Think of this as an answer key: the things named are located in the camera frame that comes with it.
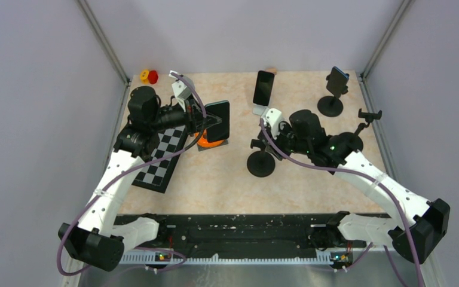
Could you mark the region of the purple smartphone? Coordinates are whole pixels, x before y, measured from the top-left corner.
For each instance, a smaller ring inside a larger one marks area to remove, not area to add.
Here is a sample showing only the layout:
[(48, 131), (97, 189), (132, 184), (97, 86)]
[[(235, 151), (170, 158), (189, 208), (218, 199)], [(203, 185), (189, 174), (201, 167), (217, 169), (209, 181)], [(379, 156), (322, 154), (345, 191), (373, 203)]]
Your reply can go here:
[(267, 71), (258, 71), (256, 77), (253, 103), (255, 105), (268, 106), (270, 104), (275, 74)]

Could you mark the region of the black clamp stand back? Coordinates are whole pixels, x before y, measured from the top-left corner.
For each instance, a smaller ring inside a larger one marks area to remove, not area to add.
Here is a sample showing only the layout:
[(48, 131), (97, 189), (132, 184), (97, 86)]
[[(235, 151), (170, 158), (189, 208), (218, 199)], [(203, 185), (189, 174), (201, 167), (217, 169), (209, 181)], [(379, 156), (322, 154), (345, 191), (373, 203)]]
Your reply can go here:
[(323, 96), (317, 103), (319, 112), (327, 117), (339, 116), (344, 109), (340, 97), (335, 97), (332, 94), (330, 96)]

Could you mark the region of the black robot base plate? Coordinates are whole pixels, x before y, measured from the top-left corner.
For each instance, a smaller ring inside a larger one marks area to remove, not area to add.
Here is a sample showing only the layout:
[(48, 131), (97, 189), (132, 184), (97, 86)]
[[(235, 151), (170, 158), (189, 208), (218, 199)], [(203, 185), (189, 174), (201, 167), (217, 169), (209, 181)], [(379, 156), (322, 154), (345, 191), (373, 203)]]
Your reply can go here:
[(157, 238), (144, 247), (173, 249), (189, 259), (303, 259), (368, 245), (327, 228), (331, 213), (142, 216), (160, 225)]

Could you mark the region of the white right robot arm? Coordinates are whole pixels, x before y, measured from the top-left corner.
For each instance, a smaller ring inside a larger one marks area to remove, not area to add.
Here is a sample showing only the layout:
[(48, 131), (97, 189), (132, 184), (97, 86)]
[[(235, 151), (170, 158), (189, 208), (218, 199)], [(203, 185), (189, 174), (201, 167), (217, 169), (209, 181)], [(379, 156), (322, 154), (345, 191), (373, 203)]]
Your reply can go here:
[(322, 170), (356, 187), (389, 216), (387, 219), (338, 212), (326, 230), (330, 244), (361, 240), (391, 246), (404, 259), (423, 264), (447, 233), (450, 205), (441, 198), (415, 194), (372, 164), (354, 133), (327, 135), (308, 109), (285, 120), (268, 108), (259, 117), (261, 131), (252, 143), (278, 160)]

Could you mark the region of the silver metal phone stand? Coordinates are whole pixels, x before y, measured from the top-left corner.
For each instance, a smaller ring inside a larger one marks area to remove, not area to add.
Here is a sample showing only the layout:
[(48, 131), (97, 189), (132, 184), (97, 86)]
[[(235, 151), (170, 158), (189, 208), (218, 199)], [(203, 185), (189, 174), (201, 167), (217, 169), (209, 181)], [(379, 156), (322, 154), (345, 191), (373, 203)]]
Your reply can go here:
[(270, 109), (269, 106), (264, 106), (264, 105), (258, 105), (258, 104), (253, 104), (252, 108), (252, 114), (262, 116), (268, 112)]

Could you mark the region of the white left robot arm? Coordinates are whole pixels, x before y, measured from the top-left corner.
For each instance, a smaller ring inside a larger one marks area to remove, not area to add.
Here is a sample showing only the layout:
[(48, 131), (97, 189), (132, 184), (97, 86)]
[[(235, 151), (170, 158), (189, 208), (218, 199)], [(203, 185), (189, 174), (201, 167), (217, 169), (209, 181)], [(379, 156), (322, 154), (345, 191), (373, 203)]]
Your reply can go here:
[(76, 218), (59, 228), (56, 264), (60, 274), (74, 276), (81, 272), (63, 269), (64, 251), (88, 267), (112, 271), (126, 252), (142, 243), (160, 247), (167, 241), (167, 230), (151, 218), (139, 218), (124, 225), (114, 222), (132, 183), (144, 167), (177, 157), (196, 144), (192, 141), (176, 152), (153, 159), (159, 133), (184, 126), (188, 133), (201, 136), (206, 128), (220, 120), (206, 111), (193, 84), (174, 83), (173, 90), (177, 103), (165, 106), (150, 86), (131, 91), (126, 125), (116, 138), (97, 188)]

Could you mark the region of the dark green-edged smartphone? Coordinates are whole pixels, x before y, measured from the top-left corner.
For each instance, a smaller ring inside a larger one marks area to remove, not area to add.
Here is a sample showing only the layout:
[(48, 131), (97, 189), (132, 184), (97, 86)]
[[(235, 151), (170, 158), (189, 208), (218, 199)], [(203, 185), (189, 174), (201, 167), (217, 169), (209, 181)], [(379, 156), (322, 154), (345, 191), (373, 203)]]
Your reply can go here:
[(206, 139), (209, 143), (225, 141), (230, 136), (230, 102), (222, 100), (205, 106), (208, 120)]

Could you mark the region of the blue smartphone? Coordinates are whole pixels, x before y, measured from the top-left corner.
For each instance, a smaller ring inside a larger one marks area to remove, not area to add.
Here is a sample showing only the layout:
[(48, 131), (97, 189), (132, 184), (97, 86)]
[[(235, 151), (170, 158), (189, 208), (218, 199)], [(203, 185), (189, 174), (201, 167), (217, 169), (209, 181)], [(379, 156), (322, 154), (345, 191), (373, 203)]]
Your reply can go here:
[(333, 66), (330, 74), (326, 77), (326, 89), (333, 96), (340, 97), (348, 92), (348, 81), (350, 75), (337, 66)]

